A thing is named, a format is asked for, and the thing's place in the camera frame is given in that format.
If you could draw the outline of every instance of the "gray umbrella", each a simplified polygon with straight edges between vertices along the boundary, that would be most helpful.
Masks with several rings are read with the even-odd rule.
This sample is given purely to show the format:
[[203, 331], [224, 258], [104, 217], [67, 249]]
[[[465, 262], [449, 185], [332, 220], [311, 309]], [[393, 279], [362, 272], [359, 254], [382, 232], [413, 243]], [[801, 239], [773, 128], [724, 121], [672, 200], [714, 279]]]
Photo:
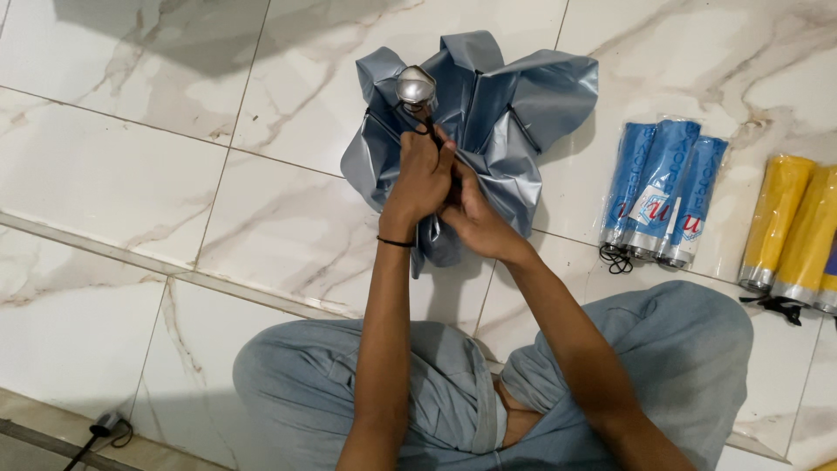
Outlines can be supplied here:
[[[442, 36], [440, 51], [421, 69], [405, 73], [421, 79], [415, 70], [424, 70], [435, 80], [429, 107], [404, 100], [403, 86], [399, 99], [398, 77], [407, 68], [388, 48], [358, 60], [369, 107], [340, 163], [346, 180], [380, 212], [398, 178], [399, 136], [425, 122], [419, 110], [430, 109], [432, 122], [459, 146], [457, 157], [476, 171], [491, 205], [528, 237], [541, 197], [534, 158], [574, 131], [593, 110], [598, 61], [542, 49], [504, 65], [500, 47], [487, 31]], [[425, 258], [437, 267], [460, 262], [459, 237], [436, 215], [424, 218], [417, 232], [418, 246], [411, 253], [414, 278]]]

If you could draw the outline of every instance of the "plastic packaging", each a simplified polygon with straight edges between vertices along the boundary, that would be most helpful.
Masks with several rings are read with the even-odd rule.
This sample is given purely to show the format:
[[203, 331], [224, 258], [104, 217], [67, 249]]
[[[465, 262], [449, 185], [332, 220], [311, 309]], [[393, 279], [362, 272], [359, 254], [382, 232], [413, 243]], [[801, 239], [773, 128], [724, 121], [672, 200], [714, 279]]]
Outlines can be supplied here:
[[656, 124], [626, 122], [624, 125], [610, 196], [604, 206], [602, 233], [599, 236], [601, 247], [615, 250], [623, 245], [622, 235], [628, 224], [628, 213], [634, 205], [639, 178], [656, 129]]
[[819, 294], [814, 301], [814, 308], [837, 316], [837, 232], [831, 241], [831, 254], [825, 263], [823, 279], [819, 282]]
[[715, 177], [729, 143], [717, 137], [699, 136], [691, 150], [691, 162], [683, 181], [680, 211], [674, 230], [663, 238], [657, 262], [683, 268], [692, 263], [706, 223]]
[[807, 158], [793, 155], [778, 155], [768, 163], [738, 276], [741, 286], [770, 290], [788, 230], [814, 166]]
[[623, 242], [630, 256], [650, 260], [660, 249], [670, 221], [677, 218], [691, 147], [700, 132], [699, 123], [685, 119], [665, 119], [657, 123], [654, 141], [639, 178], [640, 193], [628, 214], [625, 228]]
[[793, 218], [770, 295], [814, 304], [836, 230], [837, 165], [819, 167]]

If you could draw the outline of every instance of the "black strap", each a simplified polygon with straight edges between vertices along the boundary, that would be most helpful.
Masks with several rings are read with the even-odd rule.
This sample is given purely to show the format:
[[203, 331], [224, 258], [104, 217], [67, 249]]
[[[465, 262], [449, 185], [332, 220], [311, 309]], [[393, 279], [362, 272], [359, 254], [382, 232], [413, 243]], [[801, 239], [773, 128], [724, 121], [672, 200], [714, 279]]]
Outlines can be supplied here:
[[784, 296], [773, 297], [769, 294], [759, 296], [758, 298], [739, 297], [738, 301], [742, 303], [756, 301], [756, 304], [764, 307], [766, 310], [782, 314], [793, 325], [802, 325], [802, 322], [799, 321], [799, 315], [802, 313], [802, 306], [799, 305], [799, 301]]
[[620, 273], [631, 273], [634, 270], [634, 264], [630, 262], [630, 258], [625, 254], [625, 251], [613, 244], [602, 244], [598, 248], [598, 257], [607, 265], [608, 269], [614, 275]]
[[416, 241], [406, 242], [406, 243], [405, 242], [388, 241], [386, 239], [382, 239], [381, 236], [379, 236], [379, 235], [377, 235], [376, 238], [379, 241], [383, 242], [384, 244], [389, 244], [390, 246], [399, 246], [399, 247], [404, 247], [404, 248], [408, 248], [408, 249], [412, 249], [413, 247], [416, 246]]

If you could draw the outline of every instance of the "leg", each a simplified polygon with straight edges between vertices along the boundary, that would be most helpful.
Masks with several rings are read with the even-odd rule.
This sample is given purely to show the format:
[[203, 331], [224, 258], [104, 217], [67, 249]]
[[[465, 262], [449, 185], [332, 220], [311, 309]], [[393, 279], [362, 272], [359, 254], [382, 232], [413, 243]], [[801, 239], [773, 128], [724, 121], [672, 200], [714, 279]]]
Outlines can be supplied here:
[[[236, 391], [298, 469], [336, 465], [352, 427], [361, 327], [360, 320], [281, 324], [236, 359]], [[473, 341], [443, 324], [416, 322], [411, 345], [410, 426], [399, 465], [427, 468], [494, 449], [495, 395]]]
[[[743, 309], [709, 288], [667, 282], [584, 310], [622, 360], [645, 414], [698, 469], [714, 469], [747, 397], [752, 325]], [[501, 378], [518, 401], [547, 414], [528, 437], [586, 428], [542, 334], [511, 354]], [[584, 455], [579, 447], [575, 456]]]

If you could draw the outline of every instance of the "umbrella fabric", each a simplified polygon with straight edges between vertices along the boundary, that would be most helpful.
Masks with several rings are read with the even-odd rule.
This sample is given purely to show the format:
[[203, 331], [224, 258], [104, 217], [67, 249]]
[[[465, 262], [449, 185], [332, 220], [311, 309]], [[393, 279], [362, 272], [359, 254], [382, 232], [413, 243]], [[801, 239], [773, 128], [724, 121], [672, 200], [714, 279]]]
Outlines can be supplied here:
[[[535, 158], [574, 131], [598, 98], [598, 61], [543, 49], [504, 65], [487, 31], [442, 36], [440, 51], [421, 64], [436, 80], [433, 119], [454, 139], [457, 157], [474, 169], [491, 205], [524, 237], [541, 197]], [[399, 136], [416, 122], [395, 93], [407, 66], [381, 48], [357, 61], [369, 107], [340, 168], [348, 182], [380, 212], [398, 178]], [[418, 278], [429, 259], [437, 267], [460, 262], [456, 232], [438, 216], [424, 218], [412, 249]]]

